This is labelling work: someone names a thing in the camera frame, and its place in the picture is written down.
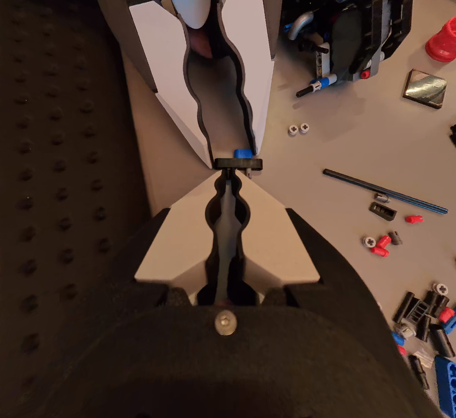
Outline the black square printed tile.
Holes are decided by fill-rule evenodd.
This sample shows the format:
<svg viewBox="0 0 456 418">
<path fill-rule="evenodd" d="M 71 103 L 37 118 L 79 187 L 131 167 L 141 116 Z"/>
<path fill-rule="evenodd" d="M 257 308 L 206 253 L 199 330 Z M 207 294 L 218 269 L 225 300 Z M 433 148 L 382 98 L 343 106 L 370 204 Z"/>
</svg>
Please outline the black square printed tile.
<svg viewBox="0 0 456 418">
<path fill-rule="evenodd" d="M 434 109 L 441 109 L 446 89 L 446 79 L 412 69 L 408 73 L 402 97 Z"/>
</svg>

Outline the black toy truck model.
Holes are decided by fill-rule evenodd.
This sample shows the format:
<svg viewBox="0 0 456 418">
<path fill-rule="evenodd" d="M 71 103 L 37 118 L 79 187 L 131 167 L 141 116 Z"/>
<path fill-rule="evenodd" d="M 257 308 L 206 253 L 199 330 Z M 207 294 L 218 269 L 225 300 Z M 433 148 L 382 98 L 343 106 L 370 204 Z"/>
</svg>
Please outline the black toy truck model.
<svg viewBox="0 0 456 418">
<path fill-rule="evenodd" d="M 413 0 L 282 0 L 281 31 L 316 59 L 297 98 L 375 76 L 412 27 Z"/>
</svg>

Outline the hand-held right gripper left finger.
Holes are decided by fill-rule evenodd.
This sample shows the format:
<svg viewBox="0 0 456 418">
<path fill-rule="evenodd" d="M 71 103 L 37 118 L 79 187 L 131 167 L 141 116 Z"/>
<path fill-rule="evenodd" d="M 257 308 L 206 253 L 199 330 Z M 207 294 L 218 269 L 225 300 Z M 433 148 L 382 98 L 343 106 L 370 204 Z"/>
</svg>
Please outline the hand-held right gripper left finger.
<svg viewBox="0 0 456 418">
<path fill-rule="evenodd" d="M 214 226 L 221 215 L 225 172 L 217 171 L 171 205 L 134 278 L 195 294 L 215 303 L 219 248 Z"/>
</svg>

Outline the long black axle rod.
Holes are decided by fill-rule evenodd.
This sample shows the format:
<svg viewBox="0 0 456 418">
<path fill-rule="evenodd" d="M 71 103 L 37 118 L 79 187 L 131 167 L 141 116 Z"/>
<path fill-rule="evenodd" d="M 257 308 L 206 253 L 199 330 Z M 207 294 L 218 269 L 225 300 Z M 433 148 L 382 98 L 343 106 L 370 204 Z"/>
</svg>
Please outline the long black axle rod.
<svg viewBox="0 0 456 418">
<path fill-rule="evenodd" d="M 376 193 L 381 193 L 384 194 L 385 196 L 388 196 L 392 199 L 399 200 L 403 203 L 407 203 L 428 211 L 432 211 L 434 213 L 440 214 L 440 215 L 446 215 L 448 214 L 448 209 L 438 206 L 436 204 L 432 204 L 429 202 L 426 202 L 424 200 L 418 199 L 411 197 L 409 195 L 405 195 L 403 193 L 396 192 L 394 190 L 387 189 L 385 187 L 381 187 L 379 185 L 375 185 L 369 182 L 366 182 L 364 180 L 357 179 L 355 177 L 351 177 L 342 173 L 339 173 L 337 171 L 333 171 L 330 169 L 324 169 L 322 170 L 322 174 L 331 178 L 334 178 L 339 181 L 343 181 L 345 183 L 355 185 L 357 187 L 361 187 L 363 189 L 376 192 Z"/>
</svg>

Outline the red toy wheel hub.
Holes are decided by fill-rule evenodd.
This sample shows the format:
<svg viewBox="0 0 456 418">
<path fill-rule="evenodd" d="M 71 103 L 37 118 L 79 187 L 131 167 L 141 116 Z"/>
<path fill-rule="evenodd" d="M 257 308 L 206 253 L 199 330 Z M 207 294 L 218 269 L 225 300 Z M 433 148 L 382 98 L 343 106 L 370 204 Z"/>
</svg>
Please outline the red toy wheel hub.
<svg viewBox="0 0 456 418">
<path fill-rule="evenodd" d="M 443 63 L 456 58 L 456 18 L 448 20 L 442 29 L 425 44 L 425 51 L 433 60 Z"/>
</svg>

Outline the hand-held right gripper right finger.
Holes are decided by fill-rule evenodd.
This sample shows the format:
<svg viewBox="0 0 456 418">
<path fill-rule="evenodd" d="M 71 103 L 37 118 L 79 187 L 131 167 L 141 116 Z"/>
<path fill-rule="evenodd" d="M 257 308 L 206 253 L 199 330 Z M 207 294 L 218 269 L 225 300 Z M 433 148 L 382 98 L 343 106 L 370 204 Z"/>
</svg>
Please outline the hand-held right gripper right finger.
<svg viewBox="0 0 456 418">
<path fill-rule="evenodd" d="M 318 273 L 286 207 L 252 180 L 236 171 L 231 185 L 235 255 L 230 262 L 230 300 L 256 305 L 271 289 L 315 284 Z"/>
</svg>

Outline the grey desk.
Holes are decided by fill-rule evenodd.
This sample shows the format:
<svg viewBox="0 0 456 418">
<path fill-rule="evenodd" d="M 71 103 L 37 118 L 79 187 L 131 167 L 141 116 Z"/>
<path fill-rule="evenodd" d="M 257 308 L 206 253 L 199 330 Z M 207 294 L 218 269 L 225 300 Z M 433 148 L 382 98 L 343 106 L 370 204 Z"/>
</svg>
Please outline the grey desk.
<svg viewBox="0 0 456 418">
<path fill-rule="evenodd" d="M 293 304 L 315 309 L 239 307 L 238 329 L 218 335 L 220 308 L 151 311 L 125 326 L 129 357 L 148 379 L 128 380 L 134 412 L 152 417 L 443 417 L 436 375 L 431 392 L 419 386 L 386 326 L 406 290 L 422 293 L 433 281 L 450 287 L 455 303 L 455 148 L 448 139 L 455 116 L 455 66 L 432 63 L 422 42 L 455 13 L 454 0 L 415 0 L 411 37 L 373 82 L 329 89 L 292 101 L 302 65 L 279 43 L 270 112 L 262 148 L 265 170 L 254 182 L 299 215 L 307 249 L 330 277 L 341 273 L 346 298 L 368 287 L 367 310 L 333 298 L 328 285 L 294 287 Z M 447 80 L 441 109 L 402 97 L 417 69 Z M 290 125 L 308 133 L 289 136 Z M 399 200 L 388 222 L 368 210 L 372 192 L 325 176 L 330 169 L 448 209 L 440 215 Z M 409 224 L 404 218 L 423 216 Z M 397 231 L 388 257 L 370 252 Z"/>
</svg>

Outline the black dimpled mat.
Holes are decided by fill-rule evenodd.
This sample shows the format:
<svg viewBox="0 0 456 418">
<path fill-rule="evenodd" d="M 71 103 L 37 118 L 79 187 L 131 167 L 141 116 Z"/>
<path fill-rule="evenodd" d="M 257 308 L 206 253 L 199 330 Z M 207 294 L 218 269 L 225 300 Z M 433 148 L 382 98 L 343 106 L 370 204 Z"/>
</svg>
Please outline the black dimpled mat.
<svg viewBox="0 0 456 418">
<path fill-rule="evenodd" d="M 1 417 L 35 417 L 120 312 L 150 218 L 97 0 L 1 0 Z"/>
</svg>

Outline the person's left hand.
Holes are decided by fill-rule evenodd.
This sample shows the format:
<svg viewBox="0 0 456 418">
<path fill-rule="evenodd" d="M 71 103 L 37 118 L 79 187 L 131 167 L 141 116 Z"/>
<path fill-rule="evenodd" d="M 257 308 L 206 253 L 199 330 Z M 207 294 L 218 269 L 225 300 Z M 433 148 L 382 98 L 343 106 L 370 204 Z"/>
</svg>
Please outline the person's left hand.
<svg viewBox="0 0 456 418">
<path fill-rule="evenodd" d="M 212 59 L 213 53 L 209 38 L 204 29 L 187 28 L 191 49 L 206 59 Z"/>
</svg>

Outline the dark grey holed beam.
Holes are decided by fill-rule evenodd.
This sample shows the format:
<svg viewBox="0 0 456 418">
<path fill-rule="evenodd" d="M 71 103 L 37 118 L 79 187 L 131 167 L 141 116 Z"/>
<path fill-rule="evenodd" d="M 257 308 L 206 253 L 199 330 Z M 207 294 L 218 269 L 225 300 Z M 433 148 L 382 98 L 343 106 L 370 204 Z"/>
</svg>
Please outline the dark grey holed beam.
<svg viewBox="0 0 456 418">
<path fill-rule="evenodd" d="M 263 170 L 263 160 L 257 158 L 216 158 L 214 169 Z"/>
</svg>

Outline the small black hollow brick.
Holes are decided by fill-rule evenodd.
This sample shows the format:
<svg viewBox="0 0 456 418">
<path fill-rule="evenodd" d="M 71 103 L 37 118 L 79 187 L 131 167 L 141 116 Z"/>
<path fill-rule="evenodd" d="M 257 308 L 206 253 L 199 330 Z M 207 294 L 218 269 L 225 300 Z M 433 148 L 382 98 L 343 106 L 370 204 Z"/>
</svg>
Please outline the small black hollow brick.
<svg viewBox="0 0 456 418">
<path fill-rule="evenodd" d="M 377 202 L 372 202 L 368 210 L 388 222 L 393 221 L 397 214 L 396 210 Z"/>
</svg>

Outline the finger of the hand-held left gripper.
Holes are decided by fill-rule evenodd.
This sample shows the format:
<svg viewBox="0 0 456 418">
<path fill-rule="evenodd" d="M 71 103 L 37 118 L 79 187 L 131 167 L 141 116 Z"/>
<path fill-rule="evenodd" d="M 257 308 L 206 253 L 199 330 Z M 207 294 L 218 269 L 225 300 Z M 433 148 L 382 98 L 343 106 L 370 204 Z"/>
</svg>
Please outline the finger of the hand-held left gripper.
<svg viewBox="0 0 456 418">
<path fill-rule="evenodd" d="M 237 71 L 236 94 L 250 148 L 258 155 L 265 134 L 274 60 L 263 0 L 219 0 L 218 21 Z"/>
<path fill-rule="evenodd" d="M 188 75 L 189 37 L 180 15 L 155 1 L 129 7 L 156 86 L 156 97 L 198 157 L 211 169 L 214 158 L 201 103 Z"/>
</svg>

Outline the blue angled holed beam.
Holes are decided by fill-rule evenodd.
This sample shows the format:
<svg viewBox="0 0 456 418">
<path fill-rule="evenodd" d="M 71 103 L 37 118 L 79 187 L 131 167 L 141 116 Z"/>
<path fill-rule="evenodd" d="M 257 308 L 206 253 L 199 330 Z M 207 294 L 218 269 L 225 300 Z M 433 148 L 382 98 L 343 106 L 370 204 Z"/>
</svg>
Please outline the blue angled holed beam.
<svg viewBox="0 0 456 418">
<path fill-rule="evenodd" d="M 441 357 L 435 357 L 436 381 L 441 411 L 448 417 L 456 417 L 456 364 Z"/>
</svg>

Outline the pile of small toy bricks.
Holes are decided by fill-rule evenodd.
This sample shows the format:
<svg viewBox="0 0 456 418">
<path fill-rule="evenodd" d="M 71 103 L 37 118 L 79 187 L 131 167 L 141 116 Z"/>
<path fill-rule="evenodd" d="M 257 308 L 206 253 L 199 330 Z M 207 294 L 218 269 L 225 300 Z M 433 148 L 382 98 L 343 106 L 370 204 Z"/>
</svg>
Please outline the pile of small toy bricks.
<svg viewBox="0 0 456 418">
<path fill-rule="evenodd" d="M 407 291 L 393 315 L 393 339 L 425 391 L 430 390 L 426 370 L 435 369 L 435 356 L 425 348 L 408 353 L 405 344 L 409 339 L 430 343 L 437 356 L 454 360 L 455 346 L 450 334 L 455 328 L 455 308 L 449 304 L 448 286 L 434 283 L 421 299 Z"/>
</svg>

